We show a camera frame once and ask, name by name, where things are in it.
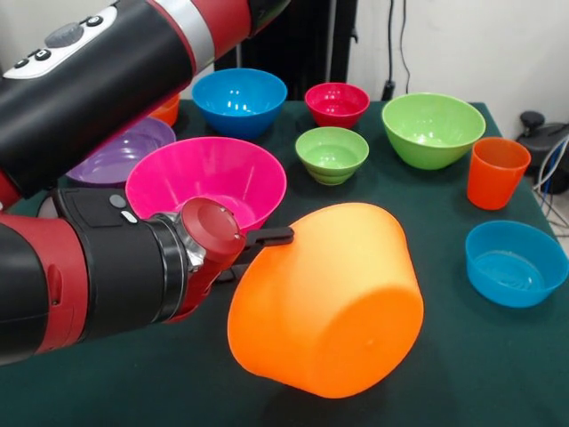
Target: plastic bowl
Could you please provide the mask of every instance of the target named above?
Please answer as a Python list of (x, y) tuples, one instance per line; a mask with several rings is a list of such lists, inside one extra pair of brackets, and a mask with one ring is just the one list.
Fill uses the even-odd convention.
[(181, 95), (178, 93), (150, 113), (150, 116), (162, 120), (170, 126), (174, 126), (180, 114), (180, 99)]
[(391, 146), (408, 165), (442, 169), (468, 153), (486, 122), (467, 102), (437, 93), (395, 98), (381, 112)]
[(192, 98), (209, 126), (244, 140), (254, 140), (268, 130), (287, 94), (280, 78), (251, 68), (216, 71), (192, 89)]
[(485, 222), (466, 240), (472, 286), (492, 302), (532, 307), (565, 282), (569, 271), (561, 245), (534, 227), (511, 221)]
[(145, 117), (68, 172), (76, 185), (122, 187), (131, 170), (144, 157), (176, 141), (172, 128), (161, 120)]
[(259, 229), (280, 205), (286, 174), (265, 149), (227, 137), (178, 141), (142, 160), (126, 182), (134, 212), (147, 219), (206, 197), (231, 211), (243, 232)]
[(329, 399), (373, 387), (421, 330), (421, 290), (401, 224), (378, 206), (327, 206), (261, 250), (228, 315), (229, 348), (254, 375)]
[(322, 83), (304, 96), (312, 117), (319, 126), (353, 127), (370, 106), (362, 89), (347, 83)]
[(324, 185), (347, 181), (370, 153), (362, 136), (341, 127), (307, 131), (296, 141), (295, 148), (308, 173)]

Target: orange bowl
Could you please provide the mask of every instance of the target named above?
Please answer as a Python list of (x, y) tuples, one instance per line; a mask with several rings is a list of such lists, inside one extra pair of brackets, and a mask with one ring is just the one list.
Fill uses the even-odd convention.
[(181, 95), (178, 93), (150, 113), (150, 116), (166, 122), (169, 126), (174, 126), (180, 113), (180, 98)]
[(345, 398), (395, 369), (414, 345), (423, 300), (403, 229), (368, 204), (326, 207), (263, 249), (237, 287), (229, 347), (248, 372)]

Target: white wall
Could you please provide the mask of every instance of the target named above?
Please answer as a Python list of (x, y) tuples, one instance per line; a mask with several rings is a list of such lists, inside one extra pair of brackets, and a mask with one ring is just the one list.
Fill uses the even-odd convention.
[[(79, 21), (112, 4), (112, 0), (0, 0), (0, 65), (6, 71), (34, 51), (56, 28)], [(213, 66), (194, 78), (182, 96), (189, 98), (196, 81), (211, 73)]]
[[(360, 41), (350, 53), (349, 82), (376, 100), (388, 77), (388, 11), (388, 0), (359, 0)], [(567, 0), (408, 0), (404, 53), (410, 92), (484, 101), (508, 137), (519, 133), (518, 116), (526, 109), (566, 122), (568, 16)], [(402, 0), (396, 0), (396, 95), (406, 80), (398, 50), (401, 21)]]

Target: small green bowl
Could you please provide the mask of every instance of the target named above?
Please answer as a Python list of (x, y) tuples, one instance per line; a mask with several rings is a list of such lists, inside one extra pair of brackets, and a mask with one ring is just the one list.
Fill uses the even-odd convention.
[(303, 133), (295, 148), (308, 173), (324, 185), (347, 181), (370, 154), (367, 142), (358, 133), (330, 126)]

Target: purple bowl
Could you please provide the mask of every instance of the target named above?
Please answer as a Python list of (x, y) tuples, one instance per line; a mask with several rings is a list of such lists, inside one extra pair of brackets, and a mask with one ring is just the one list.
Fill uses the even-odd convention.
[(144, 157), (175, 141), (176, 134), (168, 124), (146, 117), (95, 151), (67, 177), (87, 187), (122, 187)]

